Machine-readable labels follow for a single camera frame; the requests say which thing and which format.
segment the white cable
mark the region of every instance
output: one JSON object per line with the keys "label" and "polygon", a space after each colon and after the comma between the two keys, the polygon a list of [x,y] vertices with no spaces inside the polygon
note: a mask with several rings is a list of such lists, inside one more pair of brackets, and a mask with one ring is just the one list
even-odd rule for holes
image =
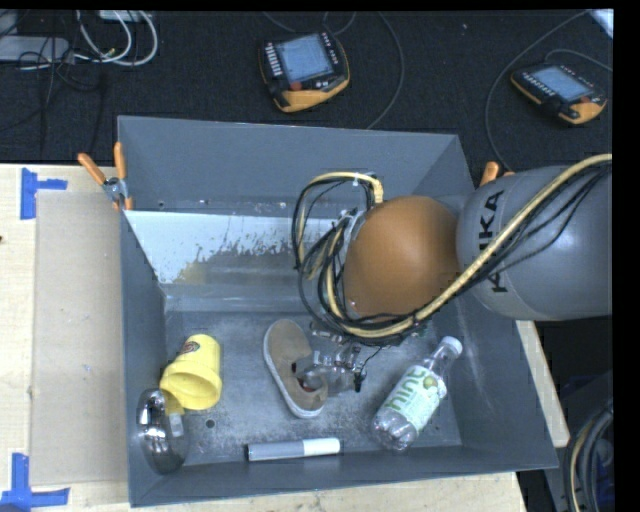
{"label": "white cable", "polygon": [[149,52],[149,55],[147,55],[142,60],[135,60],[132,62],[115,61],[113,64],[119,64],[120,66],[142,66],[143,64],[146,64],[151,59],[153,59],[156,56],[156,53],[158,53],[158,32],[156,30],[156,27],[154,26],[153,21],[151,21],[151,18],[146,12],[138,11],[138,13],[140,14],[140,16],[142,16],[147,25],[149,25],[149,29],[151,30],[151,37],[153,38],[153,48],[151,49],[151,52]]}
{"label": "white cable", "polygon": [[119,59],[123,59],[124,57],[127,56],[129,51],[131,51],[131,46],[133,44],[133,38],[131,37],[131,31],[129,30],[129,27],[127,27],[127,24],[124,22],[124,20],[120,16],[120,14],[118,14],[118,11],[114,11],[114,14],[118,18],[118,22],[120,23],[120,25],[122,25],[122,27],[124,28],[124,31],[127,34],[127,47],[124,49],[124,51],[120,55],[116,55],[115,57],[110,57],[109,55],[102,53],[100,51],[100,49],[95,45],[95,43],[93,42],[93,40],[89,36],[89,33],[87,32],[87,29],[82,24],[82,21],[80,19],[81,18],[80,9],[76,9],[76,17],[78,19],[78,22],[80,23],[80,31],[82,32],[82,35],[83,35],[85,41],[91,47],[91,49],[96,54],[98,54],[98,56],[100,57],[99,59],[94,59],[93,57],[86,57],[85,55],[77,54],[76,56],[78,58],[89,60],[91,62],[98,62],[98,63],[101,63],[101,64],[106,64],[106,63],[109,63],[109,62],[117,62]]}
{"label": "white cable", "polygon": [[[76,57],[80,59],[88,60],[90,62],[94,62],[97,64],[117,64],[119,66],[129,66],[129,67],[142,66],[143,64],[146,64],[147,62],[149,62],[151,59],[153,59],[156,56],[158,52],[158,32],[156,30],[155,25],[153,24],[153,21],[151,21],[151,18],[146,12],[138,11],[138,13],[142,17],[142,19],[145,21],[145,23],[149,26],[149,29],[151,30],[151,37],[153,39],[153,47],[145,58],[141,60],[134,60],[134,61],[124,60],[125,57],[127,57],[129,52],[131,51],[131,46],[133,45],[133,37],[131,35],[131,31],[129,30],[129,27],[127,26],[126,22],[122,19],[118,11],[114,11],[114,14],[118,18],[119,23],[122,25],[122,27],[124,28],[127,34],[126,49],[122,53],[120,53],[120,55],[116,55],[115,57],[110,57],[107,54],[100,52],[99,48],[91,40],[91,37],[89,36],[84,25],[82,24],[82,22],[80,22],[80,30],[82,31],[82,35],[87,41],[87,44],[89,44],[91,49],[95,53],[97,53],[101,58],[95,59],[93,57],[87,57],[86,55],[81,55],[81,54],[76,54]],[[80,21],[80,10],[76,10],[76,16],[78,18],[78,21]]]}

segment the handheld controller screen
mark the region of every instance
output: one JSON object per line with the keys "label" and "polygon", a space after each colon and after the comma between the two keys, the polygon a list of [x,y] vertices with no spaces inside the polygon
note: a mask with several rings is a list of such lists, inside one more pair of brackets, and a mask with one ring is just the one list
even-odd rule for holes
{"label": "handheld controller screen", "polygon": [[349,83],[344,50],[328,31],[269,39],[259,52],[262,78],[283,112],[323,103]]}
{"label": "handheld controller screen", "polygon": [[571,124],[590,121],[607,104],[604,91],[563,65],[520,69],[512,73],[511,82],[545,112]]}

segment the black cable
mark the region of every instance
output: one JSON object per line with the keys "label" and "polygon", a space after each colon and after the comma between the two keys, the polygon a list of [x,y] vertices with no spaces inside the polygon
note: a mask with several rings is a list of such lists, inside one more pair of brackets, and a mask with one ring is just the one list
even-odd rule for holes
{"label": "black cable", "polygon": [[563,21],[562,23],[560,23],[558,26],[556,26],[555,28],[551,29],[549,32],[547,32],[546,34],[544,34],[542,37],[538,38],[536,41],[534,41],[532,44],[530,44],[529,46],[527,46],[527,48],[525,48],[522,52],[520,52],[511,62],[509,62],[509,64],[507,64],[504,69],[500,72],[500,74],[498,75],[498,77],[495,79],[495,81],[493,82],[493,85],[491,86],[491,88],[489,89],[489,94],[487,95],[487,101],[485,103],[485,109],[484,109],[484,126],[485,126],[485,131],[487,133],[487,138],[489,139],[489,144],[491,145],[491,149],[493,150],[493,152],[496,155],[496,158],[498,160],[500,160],[500,162],[502,163],[502,168],[503,169],[511,169],[511,166],[505,161],[505,159],[502,157],[502,155],[500,154],[500,151],[498,151],[498,148],[496,147],[496,144],[493,140],[493,136],[491,135],[491,128],[489,125],[489,105],[491,103],[491,97],[493,96],[493,92],[495,91],[496,87],[498,86],[498,84],[500,83],[500,81],[502,80],[502,77],[504,76],[504,74],[524,55],[526,54],[529,50],[531,50],[534,46],[538,45],[539,43],[541,43],[542,41],[544,41],[547,37],[549,37],[551,34],[557,32],[558,30],[560,30],[562,27],[564,27],[565,25],[567,25],[568,23],[571,23],[573,20],[584,16],[585,14],[588,14],[590,12],[592,12],[593,9],[585,9],[582,12],[579,12],[578,14],[575,14],[573,16],[571,16],[569,19]]}
{"label": "black cable", "polygon": [[578,464],[578,478],[582,484],[583,494],[587,499],[588,510],[598,510],[598,500],[596,497],[596,483],[593,482],[592,471],[596,467],[596,443],[602,438],[604,432],[613,422],[613,412],[606,408],[595,420],[593,426],[585,439],[581,450]]}
{"label": "black cable", "polygon": [[400,57],[400,77],[398,78],[398,85],[396,86],[396,91],[393,94],[393,97],[391,98],[391,100],[389,101],[385,109],[382,111],[382,113],[371,124],[369,124],[369,126],[367,126],[366,128],[367,130],[370,130],[371,128],[373,128],[376,124],[380,122],[380,120],[384,116],[387,115],[387,112],[391,110],[391,107],[393,107],[394,103],[398,99],[398,96],[400,95],[400,90],[402,89],[402,85],[404,84],[404,67],[405,67],[404,53],[402,52],[402,46],[400,45],[400,40],[398,39],[398,36],[393,30],[393,27],[391,26],[391,24],[387,21],[387,18],[385,18],[380,11],[378,11],[378,15],[380,16],[384,24],[389,29],[389,32],[391,33],[391,37],[393,38],[393,41],[396,43],[396,47],[398,48],[398,55]]}
{"label": "black cable", "polygon": [[[608,173],[611,172],[611,165],[603,166],[603,164],[599,164],[599,165],[593,166],[591,169],[586,169],[584,172],[587,172],[587,173],[591,172],[593,173],[593,175],[588,177],[586,179],[586,182],[580,183],[577,190],[573,191],[571,196],[565,199],[562,205],[560,205],[560,207],[556,211],[554,211],[548,219],[544,220],[542,223],[538,224],[534,228],[529,229],[529,226],[531,226],[540,217],[542,212],[544,212],[546,208],[548,208],[551,204],[555,203],[558,200],[558,197],[567,190],[567,187],[574,186],[578,180],[583,179],[584,173],[581,175],[575,175],[569,178],[566,182],[562,184],[562,186],[554,190],[543,201],[541,201],[540,204],[538,204],[535,208],[533,208],[531,212],[529,212],[529,214],[523,219],[522,223],[518,226],[518,229],[513,234],[513,236],[511,236],[509,240],[494,253],[494,256],[489,261],[486,262],[486,264],[478,271],[476,275],[474,275],[467,283],[465,283],[464,286],[462,286],[462,288],[457,292],[456,295],[460,295],[466,292],[472,286],[478,284],[479,282],[489,277],[499,265],[504,264],[506,262],[508,256],[510,256],[517,248],[522,247],[523,244],[528,240],[530,240],[534,235],[536,235],[541,230],[549,226],[550,223],[556,221],[557,219],[559,219],[561,216],[564,215],[565,218],[563,219],[561,226],[556,230],[556,233],[551,238],[551,240],[547,241],[543,246],[538,247],[522,255],[518,260],[510,262],[508,265],[505,266],[505,269],[510,268],[516,264],[519,264],[522,261],[528,258],[531,258],[534,255],[539,254],[543,250],[550,247],[565,231],[566,227],[569,225],[570,221],[573,219],[573,216],[575,215],[577,208],[582,203],[582,201],[587,197],[589,192],[595,187],[595,185],[602,178],[604,178]],[[299,208],[301,204],[303,204],[306,195],[310,193],[310,190],[312,190],[316,186],[326,184],[325,181],[320,181],[305,187],[305,189],[303,189],[303,193],[300,195],[296,203],[296,208],[294,210],[294,217],[293,217],[293,223],[292,223],[292,240],[293,240],[294,248],[296,250],[296,255],[298,254],[297,249],[299,247],[299,241],[297,240],[297,236],[298,236],[297,229],[298,229],[298,226],[300,225],[299,224],[300,219],[298,219],[300,214]],[[347,183],[347,182],[350,182],[351,179],[342,178],[340,179],[340,181]],[[335,187],[324,190],[322,194],[329,192],[329,190],[332,190],[333,188]],[[308,210],[305,211],[305,219],[304,219],[305,223],[306,223],[306,219],[311,216],[312,209],[313,209],[313,204]],[[320,315],[315,313],[315,311],[313,312],[313,314],[314,314],[314,318],[316,318],[316,320],[319,321],[319,323],[321,323],[325,327],[329,328],[330,330],[333,330],[334,332],[338,332],[343,336],[346,336],[352,339],[357,339],[360,343],[364,345],[378,346],[381,344],[399,343],[400,341],[402,341],[402,339],[404,339],[410,333],[421,329],[424,326],[424,323],[427,321],[427,319],[424,319],[422,321],[414,321],[412,322],[410,327],[404,329],[401,333],[393,334],[388,337],[360,339],[360,337],[358,336],[351,335],[348,329],[357,328],[363,331],[373,332],[380,329],[384,329],[386,327],[392,327],[398,322],[404,322],[407,319],[411,319],[411,318],[415,319],[416,315],[420,310],[429,306],[429,304],[433,303],[436,299],[433,299],[433,301],[431,301],[430,303],[420,306],[419,308],[407,314],[398,315],[398,314],[391,314],[391,313],[378,313],[375,315],[358,317],[358,318],[353,318],[349,314],[348,307],[346,304],[346,298],[344,296],[344,289],[341,286],[339,286],[339,281],[340,281],[341,272],[343,270],[343,266],[342,266],[342,263],[338,261],[338,257],[340,255],[340,251],[343,249],[345,235],[344,235],[344,229],[341,229],[339,231],[338,228],[340,227],[340,228],[346,229],[346,227],[348,226],[348,222],[353,222],[353,217],[352,217],[353,214],[354,214],[354,211],[351,212],[351,217],[343,216],[343,218],[340,220],[340,224],[334,224],[332,229],[327,233],[325,233],[323,237],[321,237],[321,239],[316,244],[314,244],[312,249],[309,250],[309,252],[306,254],[304,258],[304,261],[299,262],[299,259],[296,260],[298,262],[297,268],[298,268],[298,271],[300,272],[300,276],[299,276],[300,280],[302,278],[302,275],[308,275],[309,269],[314,269],[318,271],[317,272],[318,277],[317,277],[317,283],[316,283],[316,294],[317,294],[316,298],[319,302],[320,307],[323,310],[324,318],[320,318]],[[332,273],[333,284],[334,284],[333,295],[331,298],[335,302],[335,307],[337,308],[338,313],[334,313],[333,308],[330,306],[329,297],[327,295],[328,290],[325,289],[325,282],[326,282],[326,278],[329,276],[329,272]],[[301,283],[299,285],[299,290],[303,298],[303,303],[305,304],[305,307],[307,307],[308,310],[311,310],[309,301],[305,296],[304,286]]]}
{"label": "black cable", "polygon": [[549,53],[547,53],[547,55],[545,55],[544,61],[547,62],[549,57],[551,57],[551,55],[553,55],[554,53],[570,53],[572,55],[577,55],[578,57],[582,57],[583,59],[586,59],[589,62],[592,62],[593,64],[596,64],[597,66],[600,66],[600,67],[606,69],[607,71],[610,71],[611,73],[613,73],[613,68],[612,67],[609,67],[606,64],[603,64],[599,60],[596,60],[596,59],[594,59],[592,57],[589,57],[588,55],[585,55],[584,53],[576,52],[574,50],[568,50],[566,48],[556,48],[555,50],[551,50]]}
{"label": "black cable", "polygon": [[585,438],[585,436],[590,437],[591,435],[593,435],[594,431],[597,438],[597,433],[599,431],[598,427],[600,427],[603,423],[606,423],[607,421],[609,421],[610,419],[609,414],[611,415],[611,418],[613,417],[612,406],[613,406],[613,399],[609,399],[608,403],[604,408],[598,409],[596,412],[592,413],[580,426],[578,431],[571,436],[569,444],[565,449],[564,460],[562,464],[562,479],[564,484],[564,494],[566,496],[569,512],[580,512],[576,508],[576,505],[574,503],[574,499],[576,496],[575,494],[576,489],[572,485],[572,480],[573,480],[573,472],[575,468],[573,467],[572,462],[573,462],[574,456],[578,455],[576,450],[580,449],[581,452],[584,450],[584,446],[586,445],[586,439],[585,439],[585,444],[583,444],[582,447],[578,447],[577,445],[579,442],[582,441],[583,438]]}
{"label": "black cable", "polygon": [[542,229],[546,228],[549,224],[551,224],[552,222],[557,220],[560,217],[560,215],[562,215],[569,207],[573,207],[571,212],[568,214],[567,218],[564,220],[562,226],[560,227],[560,229],[558,229],[557,233],[555,234],[555,236],[551,240],[546,242],[543,246],[539,247],[538,249],[535,249],[535,250],[531,251],[530,253],[527,253],[527,254],[521,256],[517,260],[506,264],[505,266],[500,268],[500,272],[504,272],[505,270],[507,270],[507,269],[517,265],[517,264],[520,264],[523,261],[525,261],[525,260],[535,256],[536,254],[541,253],[545,249],[549,248],[562,235],[562,233],[564,232],[565,228],[567,227],[567,225],[569,224],[569,222],[573,218],[573,215],[575,214],[575,212],[576,212],[578,206],[580,205],[580,203],[582,202],[582,200],[588,195],[588,193],[593,189],[593,187],[597,184],[597,182],[600,179],[604,178],[604,176],[606,176],[606,174],[609,173],[609,172],[611,172],[611,167],[610,166],[605,168],[605,169],[598,170],[597,174],[595,176],[589,178],[589,180],[585,184],[583,184],[562,205],[562,207],[558,209],[558,211],[556,211],[554,213],[554,215],[552,215],[545,222],[543,222],[540,225],[536,226],[534,229],[532,229],[530,231],[527,231],[528,226],[535,221],[535,219],[540,215],[540,212],[542,212],[546,207],[548,207],[549,204],[554,202],[557,199],[557,197],[568,186],[573,184],[577,179],[581,178],[581,176],[576,176],[573,179],[568,180],[565,183],[564,187],[560,187],[557,191],[555,191],[553,194],[551,194],[547,199],[545,199],[545,201],[540,203],[540,205],[538,205],[531,212],[531,214],[522,222],[522,224],[520,225],[518,231],[514,234],[514,236],[511,237],[509,242],[507,244],[503,245],[498,251],[496,251],[496,253],[494,255],[494,258],[490,262],[487,262],[487,265],[485,265],[481,271],[479,271],[473,278],[471,278],[458,293],[462,293],[462,292],[466,291],[467,289],[475,286],[479,282],[484,281],[487,277],[492,275],[494,270],[501,263],[505,262],[506,259],[519,246],[524,244],[528,239],[532,238],[536,233],[538,233]]}

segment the plastic bottle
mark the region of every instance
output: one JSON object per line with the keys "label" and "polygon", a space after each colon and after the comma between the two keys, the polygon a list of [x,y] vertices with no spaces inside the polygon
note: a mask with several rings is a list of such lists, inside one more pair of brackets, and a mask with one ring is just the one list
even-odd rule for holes
{"label": "plastic bottle", "polygon": [[462,343],[445,336],[421,364],[407,368],[371,423],[380,444],[396,452],[411,446],[446,396],[445,375],[461,353]]}

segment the cable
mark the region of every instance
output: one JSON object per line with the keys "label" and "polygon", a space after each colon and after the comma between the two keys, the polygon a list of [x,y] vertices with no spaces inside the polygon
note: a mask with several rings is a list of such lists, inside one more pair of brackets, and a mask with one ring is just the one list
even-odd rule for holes
{"label": "cable", "polygon": [[[131,19],[133,19],[133,16],[132,16],[131,12],[129,12],[129,11],[127,11],[127,12],[129,14],[129,17]],[[120,16],[120,13],[118,13],[118,11],[114,11],[114,14],[115,14],[116,18],[118,18],[118,22],[122,26],[122,28],[123,28],[126,36],[127,36],[127,45],[126,45],[125,49],[122,52],[120,52],[118,55],[115,55],[115,56],[112,56],[109,53],[107,53],[107,54],[102,53],[100,51],[100,49],[96,46],[96,44],[93,42],[93,40],[91,39],[86,27],[82,23],[82,14],[81,14],[80,9],[76,9],[76,18],[77,18],[78,24],[80,26],[80,31],[82,32],[82,35],[83,35],[85,41],[87,42],[87,44],[89,45],[91,50],[93,50],[93,52],[98,56],[98,58],[89,57],[89,56],[82,55],[82,54],[77,53],[77,52],[76,52],[75,56],[78,57],[79,59],[87,60],[87,61],[93,62],[93,63],[98,63],[98,64],[116,64],[116,65],[119,65],[119,66],[128,66],[128,67],[142,66],[142,65],[146,64],[147,62],[151,61],[156,56],[156,54],[158,52],[158,45],[159,45],[158,32],[156,30],[155,24],[153,23],[153,21],[151,20],[151,18],[149,17],[149,15],[145,11],[137,11],[137,13],[145,21],[145,23],[149,27],[149,30],[151,31],[152,48],[151,48],[151,51],[149,52],[149,54],[146,57],[144,57],[141,60],[136,60],[135,57],[134,57],[133,60],[125,60],[126,57],[129,54],[129,52],[131,51],[131,47],[133,46],[133,36],[131,34],[131,30],[127,26],[127,23],[122,19],[122,16]]]}
{"label": "cable", "polygon": [[[266,11],[262,11],[262,14],[269,20],[271,21],[271,23],[273,23],[274,25],[277,25],[278,27],[280,27],[283,30],[286,30],[287,32],[298,32],[297,30],[285,25],[284,23],[276,20],[275,18],[273,18],[268,12]],[[340,30],[338,30],[337,32],[332,31],[328,24],[327,24],[327,19],[329,18],[329,11],[326,11],[324,13],[324,16],[322,17],[322,25],[329,30],[330,32],[332,32],[333,35],[337,36],[341,33],[343,33],[345,30],[347,30],[351,24],[354,22],[355,18],[356,18],[356,14],[357,12],[354,11],[353,14],[351,15],[351,18],[349,19],[349,21],[347,22],[347,24],[342,27]],[[395,31],[393,30],[393,27],[391,26],[391,24],[389,23],[389,21],[387,20],[387,18],[382,14],[381,11],[377,11],[378,16],[380,16],[380,19],[382,20],[382,22],[385,24],[385,26],[387,27],[387,29],[389,30],[389,33],[391,34],[391,37],[393,38],[393,41],[396,44],[396,47],[398,48],[398,56],[399,56],[399,60],[400,60],[400,76],[398,78],[398,85],[396,86],[396,90],[393,93],[393,96],[391,98],[391,100],[389,100],[389,103],[387,104],[387,106],[384,108],[384,110],[382,111],[382,113],[376,118],[374,119],[371,123],[369,123],[369,125],[365,128],[366,130],[370,130],[371,128],[373,128],[375,125],[377,125],[382,118],[384,118],[384,116],[387,115],[387,113],[389,112],[389,110],[391,110],[391,108],[393,107],[393,105],[395,104],[396,100],[398,99],[398,96],[400,95],[400,91],[402,90],[402,86],[404,84],[404,76],[405,76],[405,61],[404,61],[404,53],[402,51],[402,45],[400,44],[400,40],[398,39],[398,36],[396,35]]]}
{"label": "cable", "polygon": [[[303,217],[304,215],[310,215],[310,211],[306,212],[304,208],[301,209],[301,205],[304,198],[309,193],[310,188],[314,185],[318,183],[326,183],[327,180],[331,179],[349,181],[351,179],[357,179],[358,176],[362,177],[362,175],[348,171],[322,175],[321,177],[312,180],[312,182],[305,187],[303,193],[299,197],[294,210],[292,240],[294,252],[296,254],[296,268],[298,269],[298,272],[306,272],[309,269],[309,265],[313,263],[311,268],[314,269],[315,273],[319,259],[324,258],[324,263],[319,268],[318,272],[318,300],[323,308],[324,317],[321,318],[319,314],[312,311],[308,301],[304,297],[304,290],[302,289],[302,286],[300,286],[299,289],[301,296],[303,297],[303,303],[305,304],[305,307],[307,307],[307,310],[313,314],[316,320],[344,336],[359,338],[363,344],[378,345],[380,343],[388,344],[399,342],[399,340],[404,339],[408,333],[420,328],[433,313],[438,311],[454,295],[468,289],[467,285],[469,282],[472,282],[472,278],[477,274],[484,272],[487,266],[494,265],[493,268],[495,268],[495,265],[500,263],[502,260],[494,256],[499,254],[499,251],[504,244],[507,243],[507,247],[509,247],[512,243],[510,240],[514,238],[514,236],[516,239],[518,236],[522,236],[522,230],[519,233],[518,230],[521,229],[523,225],[526,225],[526,223],[531,220],[531,217],[537,214],[539,211],[538,209],[541,208],[549,198],[554,197],[554,194],[557,194],[558,190],[565,186],[570,179],[591,166],[599,165],[611,160],[611,154],[596,155],[586,158],[565,169],[562,173],[552,179],[545,187],[536,193],[508,223],[506,223],[495,238],[491,240],[485,249],[478,254],[476,259],[453,281],[453,283],[451,283],[447,289],[428,304],[425,304],[416,311],[405,315],[384,313],[358,319],[350,318],[345,307],[339,304],[340,299],[336,288],[338,283],[335,272],[335,259],[342,249],[341,236],[346,229],[345,219],[348,221],[348,218],[343,216],[339,223],[335,225],[332,230],[327,232],[321,240],[313,246],[312,250],[305,255],[303,249],[301,249],[305,223],[300,222],[299,215],[302,214]],[[579,193],[574,194],[571,202],[578,201],[580,197]],[[376,203],[382,201],[381,188],[378,190],[376,198]],[[489,260],[492,257],[494,257],[493,262],[490,262]]]}
{"label": "cable", "polygon": [[393,94],[393,97],[391,98],[391,100],[389,101],[389,103],[387,104],[385,109],[382,111],[382,113],[369,126],[367,126],[367,128],[366,128],[367,130],[370,130],[376,124],[378,124],[380,122],[380,120],[385,115],[387,115],[387,112],[389,112],[389,110],[391,110],[391,107],[393,107],[393,104],[396,102],[396,100],[398,99],[398,96],[400,95],[400,90],[402,89],[402,85],[404,83],[404,54],[402,52],[402,46],[400,45],[400,40],[398,39],[398,36],[396,35],[395,31],[393,30],[393,27],[391,26],[391,24],[387,21],[387,18],[385,18],[384,15],[380,11],[378,11],[378,15],[380,16],[380,18],[382,19],[384,24],[389,29],[389,32],[391,33],[391,37],[393,37],[393,40],[396,43],[396,46],[398,48],[398,55],[400,57],[400,77],[398,78],[398,85],[396,86],[396,91]]}
{"label": "cable", "polygon": [[[356,14],[357,11],[353,11],[353,14],[351,14],[351,18],[349,18],[349,21],[347,22],[347,24],[342,27],[340,30],[338,31],[333,31],[329,29],[329,25],[327,23],[327,19],[329,18],[329,11],[325,11],[324,16],[322,17],[322,25],[327,29],[330,30],[334,35],[339,35],[342,34],[345,30],[347,30],[351,24],[354,22],[354,20],[356,19]],[[267,11],[262,11],[262,15],[267,18],[271,23],[273,23],[274,25],[280,27],[282,30],[286,30],[287,32],[299,32],[298,30],[295,30],[287,25],[285,25],[284,23],[282,23],[281,21],[276,20],[273,16],[271,16]]]}
{"label": "cable", "polygon": [[125,49],[119,55],[116,55],[116,56],[110,56],[108,54],[102,53],[100,51],[100,49],[95,45],[95,43],[91,39],[91,36],[89,36],[89,32],[87,32],[86,27],[82,23],[82,13],[80,12],[80,9],[76,9],[76,18],[77,18],[78,24],[80,26],[80,31],[82,32],[82,35],[84,36],[84,40],[87,42],[87,44],[91,47],[91,49],[94,51],[94,53],[99,58],[98,59],[94,59],[93,57],[87,57],[87,56],[81,55],[79,53],[76,53],[76,57],[78,57],[79,59],[84,59],[84,60],[88,60],[88,61],[91,61],[91,62],[99,62],[100,64],[108,64],[109,62],[116,62],[119,59],[122,59],[122,58],[127,56],[127,54],[129,53],[129,50],[131,50],[131,45],[132,45],[132,42],[133,42],[132,41],[132,37],[131,37],[131,31],[129,30],[129,27],[127,27],[127,24],[122,19],[122,16],[120,16],[118,11],[113,11],[113,12],[116,15],[116,18],[118,18],[118,22],[122,26],[122,29],[124,30],[125,34],[127,35],[127,46],[125,47]]}
{"label": "cable", "polygon": [[579,512],[581,509],[576,495],[576,466],[578,459],[586,457],[584,464],[581,464],[582,473],[581,485],[583,494],[589,501],[587,510],[597,511],[597,500],[593,499],[593,489],[590,489],[587,480],[587,467],[595,457],[595,444],[600,439],[606,429],[613,422],[613,402],[609,400],[604,409],[598,410],[580,427],[574,437],[572,437],[566,448],[563,463],[563,481],[565,487],[565,496],[567,497],[567,505],[570,512]]}
{"label": "cable", "polygon": [[584,16],[585,14],[589,14],[591,11],[593,11],[593,9],[585,9],[584,11],[579,12],[578,14],[575,14],[575,15],[571,16],[569,19],[563,21],[562,23],[560,23],[560,25],[558,25],[557,27],[551,29],[549,32],[547,32],[542,37],[538,38],[536,41],[534,41],[532,44],[530,44],[526,49],[524,49],[522,52],[520,52],[511,62],[509,62],[509,64],[507,64],[504,67],[504,69],[500,72],[500,74],[498,75],[496,80],[493,82],[493,85],[491,86],[491,89],[489,89],[489,94],[487,95],[487,102],[485,104],[485,109],[484,109],[484,126],[485,126],[485,131],[487,132],[487,138],[489,139],[489,144],[491,145],[491,149],[493,149],[493,152],[495,153],[497,159],[502,162],[502,167],[504,169],[511,169],[511,166],[507,164],[506,160],[502,157],[502,155],[498,151],[498,148],[496,147],[496,144],[495,144],[495,142],[493,140],[493,136],[491,135],[491,128],[489,126],[489,104],[491,103],[491,97],[493,96],[493,92],[495,91],[496,87],[498,86],[498,83],[500,83],[500,80],[502,80],[502,77],[504,76],[504,74],[525,53],[527,53],[529,50],[531,50],[534,46],[540,44],[547,37],[549,37],[551,34],[554,34],[558,30],[560,30],[562,27],[567,25],[568,23],[571,23],[573,20],[575,20],[577,18],[580,18],[581,16]]}
{"label": "cable", "polygon": [[585,55],[584,53],[576,52],[574,50],[568,50],[566,48],[556,48],[555,50],[551,50],[549,53],[547,53],[547,55],[545,55],[544,61],[547,62],[549,57],[551,57],[551,55],[553,55],[554,53],[570,53],[572,55],[576,55],[578,57],[582,57],[583,59],[586,59],[589,62],[592,62],[592,63],[596,64],[597,66],[600,66],[600,67],[606,69],[607,71],[610,71],[611,73],[613,73],[613,68],[612,67],[609,67],[606,64],[603,64],[599,60],[596,60],[596,59],[594,59],[592,57],[589,57],[588,55]]}

